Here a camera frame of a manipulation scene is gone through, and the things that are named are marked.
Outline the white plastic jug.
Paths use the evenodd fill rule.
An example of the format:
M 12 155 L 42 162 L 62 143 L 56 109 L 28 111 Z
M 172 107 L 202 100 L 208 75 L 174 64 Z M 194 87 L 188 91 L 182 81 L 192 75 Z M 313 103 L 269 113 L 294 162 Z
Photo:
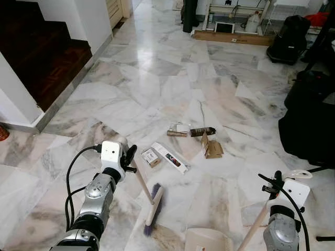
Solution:
M 253 15 L 250 15 L 244 27 L 244 31 L 248 33 L 258 33 L 258 27 L 261 23 L 260 12 L 257 10 Z

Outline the brown cardboard piece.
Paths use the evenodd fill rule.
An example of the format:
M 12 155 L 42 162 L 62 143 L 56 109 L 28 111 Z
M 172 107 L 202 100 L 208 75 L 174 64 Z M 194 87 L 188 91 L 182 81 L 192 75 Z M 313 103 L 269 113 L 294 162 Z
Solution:
M 201 144 L 204 149 L 204 158 L 212 159 L 212 158 L 221 158 L 223 156 L 223 149 L 220 143 L 216 140 L 210 140 L 208 138 L 208 134 L 203 134 L 201 137 Z

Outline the black backpack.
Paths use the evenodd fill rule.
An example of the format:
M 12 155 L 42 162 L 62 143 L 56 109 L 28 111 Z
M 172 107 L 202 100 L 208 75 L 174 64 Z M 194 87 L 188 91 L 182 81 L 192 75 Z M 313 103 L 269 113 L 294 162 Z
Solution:
M 310 21 L 300 15 L 285 19 L 283 26 L 266 49 L 266 55 L 274 64 L 294 65 L 307 48 L 306 34 Z

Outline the white metal shelf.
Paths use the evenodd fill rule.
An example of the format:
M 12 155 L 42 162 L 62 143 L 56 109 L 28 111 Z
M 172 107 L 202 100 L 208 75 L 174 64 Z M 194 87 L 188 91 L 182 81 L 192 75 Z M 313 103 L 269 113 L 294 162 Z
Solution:
M 273 3 L 273 0 L 204 0 L 204 20 L 200 29 L 215 31 L 215 23 L 220 21 L 235 23 L 234 33 L 261 35 L 260 26 L 258 27 L 258 33 L 245 32 L 244 27 L 249 16 L 257 10 L 262 23 L 271 3 Z

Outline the small white carton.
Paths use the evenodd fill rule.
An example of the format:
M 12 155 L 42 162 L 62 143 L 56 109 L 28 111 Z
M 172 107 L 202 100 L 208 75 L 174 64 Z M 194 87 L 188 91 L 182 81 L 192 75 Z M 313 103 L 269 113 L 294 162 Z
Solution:
M 141 153 L 141 157 L 151 168 L 158 166 L 161 162 L 160 156 L 153 150 L 153 148 L 143 151 L 143 153 Z

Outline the long brown cardboard box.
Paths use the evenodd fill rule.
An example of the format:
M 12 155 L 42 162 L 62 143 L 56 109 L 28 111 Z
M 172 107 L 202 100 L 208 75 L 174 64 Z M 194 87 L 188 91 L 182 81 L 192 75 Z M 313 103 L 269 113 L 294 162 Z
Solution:
M 196 40 L 251 44 L 251 45 L 262 45 L 262 46 L 270 46 L 273 44 L 274 41 L 274 37 L 272 36 L 247 35 L 241 33 L 240 34 L 222 33 L 222 32 L 206 31 L 206 30 L 194 31 L 193 37 Z

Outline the red cloth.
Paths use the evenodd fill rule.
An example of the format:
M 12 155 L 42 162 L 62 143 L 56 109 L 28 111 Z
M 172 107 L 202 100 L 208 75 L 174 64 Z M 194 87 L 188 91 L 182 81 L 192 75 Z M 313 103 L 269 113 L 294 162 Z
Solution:
M 312 15 L 306 15 L 306 19 L 309 21 L 309 26 L 311 27 L 323 27 L 328 21 L 330 12 L 318 12 Z

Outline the tall black object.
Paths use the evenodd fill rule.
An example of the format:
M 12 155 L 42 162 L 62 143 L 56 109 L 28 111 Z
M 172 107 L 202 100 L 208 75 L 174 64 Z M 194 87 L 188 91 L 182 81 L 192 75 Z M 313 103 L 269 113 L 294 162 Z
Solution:
M 191 33 L 194 27 L 199 25 L 198 15 L 198 0 L 183 0 L 181 9 L 182 29 L 185 33 Z

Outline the wooden broom purple bristles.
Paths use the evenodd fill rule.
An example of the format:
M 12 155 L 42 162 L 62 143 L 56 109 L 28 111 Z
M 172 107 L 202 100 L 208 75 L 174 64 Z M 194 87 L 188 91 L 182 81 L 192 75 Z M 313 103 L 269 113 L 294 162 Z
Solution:
M 118 138 L 118 141 L 124 146 L 124 151 L 127 151 L 128 148 L 131 146 L 128 144 L 127 139 L 125 137 L 120 136 Z M 135 157 L 134 160 L 131 161 L 131 164 L 137 168 L 136 177 L 139 181 L 139 184 L 141 185 L 144 194 L 146 194 L 147 198 L 149 199 L 149 212 L 148 217 L 144 221 L 144 230 L 143 234 L 145 236 L 151 236 L 153 230 L 155 221 L 157 220 L 158 215 L 160 214 L 160 211 L 163 207 L 163 195 L 165 193 L 165 188 L 161 184 L 154 184 L 151 191 L 149 191 L 149 187 L 146 184 L 146 180 L 144 179 L 142 169 L 137 166 Z

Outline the beige dustpan wooden handle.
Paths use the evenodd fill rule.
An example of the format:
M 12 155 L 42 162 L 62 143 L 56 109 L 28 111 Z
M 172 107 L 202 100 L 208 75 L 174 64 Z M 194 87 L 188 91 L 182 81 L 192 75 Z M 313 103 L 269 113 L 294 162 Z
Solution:
M 308 170 L 293 170 L 283 175 L 302 182 L 311 179 Z M 303 216 L 304 207 L 299 208 L 291 196 L 282 189 L 276 199 L 269 199 L 263 204 L 242 243 L 235 248 L 230 237 L 211 228 L 189 228 L 186 232 L 185 251 L 244 251 L 259 228 L 264 228 L 263 240 L 266 251 L 299 251 L 300 236 L 303 235 L 306 245 L 309 234 Z

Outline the black tripod stand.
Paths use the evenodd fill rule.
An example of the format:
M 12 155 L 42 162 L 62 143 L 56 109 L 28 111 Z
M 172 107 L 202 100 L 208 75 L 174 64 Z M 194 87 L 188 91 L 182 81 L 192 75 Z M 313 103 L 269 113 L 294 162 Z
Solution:
M 320 10 L 326 10 L 326 9 L 332 9 L 332 8 L 333 8 L 333 3 L 328 3 L 328 0 L 323 0 L 323 4 L 321 5 Z M 331 26 L 332 24 L 326 21 L 325 26 L 323 27 L 323 31 L 320 32 L 319 36 L 316 39 L 317 46 L 325 46 L 326 29 L 330 29 Z M 314 54 L 312 55 L 312 62 L 309 63 L 308 67 L 306 67 L 306 70 L 310 69 L 312 66 L 316 64 L 316 49 L 313 49 L 312 53 Z M 332 165 L 324 164 L 324 165 L 321 165 L 320 167 L 317 167 L 316 169 L 310 169 L 308 171 L 311 172 L 311 174 L 314 174 L 316 172 L 320 172 L 321 170 L 335 170 L 335 165 L 334 164 Z M 317 242 L 330 242 L 330 241 L 335 241 L 335 236 L 315 236 L 315 239 Z

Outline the red cylinder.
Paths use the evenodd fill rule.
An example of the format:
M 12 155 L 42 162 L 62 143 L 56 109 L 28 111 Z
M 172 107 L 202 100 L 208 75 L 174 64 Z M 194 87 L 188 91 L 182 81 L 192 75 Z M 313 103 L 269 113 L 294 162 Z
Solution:
M 10 132 L 2 124 L 0 124 L 0 142 L 5 141 L 9 138 L 9 136 Z

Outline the long white carton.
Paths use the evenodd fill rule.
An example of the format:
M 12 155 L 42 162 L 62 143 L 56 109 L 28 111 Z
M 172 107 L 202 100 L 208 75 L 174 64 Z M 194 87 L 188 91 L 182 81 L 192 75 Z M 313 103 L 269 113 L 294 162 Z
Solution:
M 175 167 L 175 169 L 179 170 L 181 174 L 185 174 L 185 172 L 188 171 L 187 164 L 183 160 L 181 160 L 177 155 L 175 155 L 170 150 L 165 148 L 163 144 L 156 142 L 151 145 L 151 148 L 153 148 L 153 150 L 158 152 L 158 154 L 161 157 L 165 158 L 165 160 L 168 163 L 170 163 L 172 167 Z

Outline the large black bag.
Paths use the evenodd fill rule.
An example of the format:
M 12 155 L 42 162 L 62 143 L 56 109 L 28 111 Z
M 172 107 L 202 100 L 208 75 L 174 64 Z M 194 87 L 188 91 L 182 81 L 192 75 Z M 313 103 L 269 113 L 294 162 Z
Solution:
M 322 169 L 335 168 L 329 136 L 335 135 L 334 79 L 323 72 L 299 72 L 287 94 L 285 115 L 278 120 L 280 141 L 286 153 Z

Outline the light wooden door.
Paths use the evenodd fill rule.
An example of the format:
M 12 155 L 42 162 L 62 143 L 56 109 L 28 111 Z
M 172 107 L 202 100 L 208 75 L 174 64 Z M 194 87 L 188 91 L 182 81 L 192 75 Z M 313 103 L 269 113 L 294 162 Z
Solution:
M 124 18 L 131 17 L 132 0 L 105 0 L 105 2 L 111 28 L 114 29 Z

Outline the white framed tablet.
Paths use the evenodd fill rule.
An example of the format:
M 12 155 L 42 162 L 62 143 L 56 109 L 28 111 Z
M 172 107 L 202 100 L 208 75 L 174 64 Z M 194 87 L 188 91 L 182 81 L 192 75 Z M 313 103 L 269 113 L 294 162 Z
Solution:
M 215 23 L 215 32 L 218 33 L 234 33 L 235 32 L 235 23 L 225 23 L 225 22 L 216 22 Z

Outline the dark wooden staircase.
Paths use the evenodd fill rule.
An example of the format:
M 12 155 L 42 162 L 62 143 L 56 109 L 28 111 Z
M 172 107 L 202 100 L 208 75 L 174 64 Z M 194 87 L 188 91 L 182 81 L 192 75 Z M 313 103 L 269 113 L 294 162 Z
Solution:
M 70 38 L 67 24 L 17 0 L 0 0 L 0 53 L 43 111 L 93 56 L 87 41 Z

